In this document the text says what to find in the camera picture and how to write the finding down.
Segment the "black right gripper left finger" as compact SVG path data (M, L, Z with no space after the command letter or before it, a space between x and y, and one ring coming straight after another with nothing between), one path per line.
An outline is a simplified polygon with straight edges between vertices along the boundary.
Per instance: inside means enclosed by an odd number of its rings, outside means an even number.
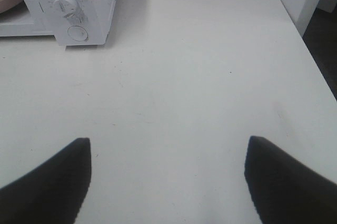
M1 223L75 223L90 183L90 139L77 138L1 188Z

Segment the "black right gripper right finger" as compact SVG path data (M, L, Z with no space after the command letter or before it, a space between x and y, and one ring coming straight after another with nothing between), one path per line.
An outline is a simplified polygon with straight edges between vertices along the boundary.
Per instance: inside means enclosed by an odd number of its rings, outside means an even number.
M262 223L336 223L336 184L266 138L250 137L244 177Z

